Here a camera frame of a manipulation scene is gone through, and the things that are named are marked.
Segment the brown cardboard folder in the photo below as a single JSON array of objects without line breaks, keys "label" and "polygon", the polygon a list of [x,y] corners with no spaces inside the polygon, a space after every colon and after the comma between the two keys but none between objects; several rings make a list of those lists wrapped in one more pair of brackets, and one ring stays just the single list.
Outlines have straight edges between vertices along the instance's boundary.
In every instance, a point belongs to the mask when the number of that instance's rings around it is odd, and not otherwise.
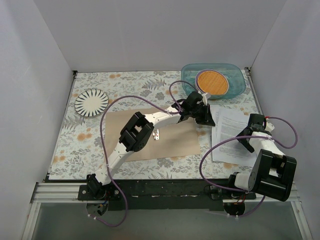
[{"label": "brown cardboard folder", "polygon": [[[105,133],[104,144],[108,155],[119,142],[120,132],[135,112],[152,114],[158,110],[154,107],[145,109],[132,109],[107,112],[104,117]],[[196,122],[193,118],[186,121],[170,124],[159,129],[159,140],[151,136],[146,146],[132,154],[126,160],[146,161],[159,158],[184,157],[199,155],[201,153],[199,139],[196,131]]]}]

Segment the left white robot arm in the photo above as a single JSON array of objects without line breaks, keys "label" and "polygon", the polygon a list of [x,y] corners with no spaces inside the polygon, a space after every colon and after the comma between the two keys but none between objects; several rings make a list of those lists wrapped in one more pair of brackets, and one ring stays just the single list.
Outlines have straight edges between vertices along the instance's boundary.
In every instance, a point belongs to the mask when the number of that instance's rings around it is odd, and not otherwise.
[{"label": "left white robot arm", "polygon": [[105,163],[95,173],[87,175],[86,185],[89,194],[95,200],[106,196],[106,185],[113,180],[114,174],[133,153],[141,151],[148,143],[154,130],[178,124],[189,118],[195,119],[199,125],[214,127],[209,93],[191,92],[186,99],[175,101],[170,107],[156,107],[158,112],[142,114],[135,112],[120,131],[119,140],[111,152],[104,146]]}]

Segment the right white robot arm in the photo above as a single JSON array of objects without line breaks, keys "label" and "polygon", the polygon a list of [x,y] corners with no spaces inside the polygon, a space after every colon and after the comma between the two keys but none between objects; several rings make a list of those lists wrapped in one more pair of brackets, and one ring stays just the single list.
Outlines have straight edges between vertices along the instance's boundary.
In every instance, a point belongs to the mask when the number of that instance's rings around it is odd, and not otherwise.
[{"label": "right white robot arm", "polygon": [[291,193],[297,160],[285,155],[275,144],[273,125],[264,115],[252,113],[247,126],[237,140],[256,160],[250,173],[234,172],[228,179],[227,195],[237,199],[243,193],[253,192],[285,202]]}]

